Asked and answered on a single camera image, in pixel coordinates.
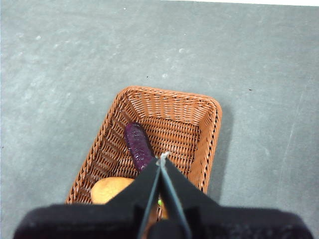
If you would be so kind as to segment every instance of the purple eggplant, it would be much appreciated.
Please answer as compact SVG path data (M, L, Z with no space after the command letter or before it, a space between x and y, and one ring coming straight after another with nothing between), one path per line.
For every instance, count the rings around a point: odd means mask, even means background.
M139 172L155 158L148 136L143 127L136 122L126 125L124 139Z

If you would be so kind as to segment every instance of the gray floor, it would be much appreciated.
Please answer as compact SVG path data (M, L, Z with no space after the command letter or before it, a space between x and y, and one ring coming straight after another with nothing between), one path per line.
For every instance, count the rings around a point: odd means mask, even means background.
M301 215L319 237L319 8L1 1L1 238L62 203L129 85L215 97L209 195Z

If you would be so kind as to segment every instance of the wicker basket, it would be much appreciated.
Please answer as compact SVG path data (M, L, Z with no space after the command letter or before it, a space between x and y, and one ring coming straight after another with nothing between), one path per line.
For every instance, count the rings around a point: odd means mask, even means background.
M170 151L169 159L206 193L221 116L219 103L211 97L125 88L113 101L66 203L91 203L90 190L102 178L138 175L123 137L132 121L144 127L155 155Z

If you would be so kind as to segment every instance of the potato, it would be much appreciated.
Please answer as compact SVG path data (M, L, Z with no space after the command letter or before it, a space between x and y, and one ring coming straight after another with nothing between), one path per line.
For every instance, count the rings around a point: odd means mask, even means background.
M105 204L129 186L134 179L109 177L96 182L91 189L91 200L94 204Z

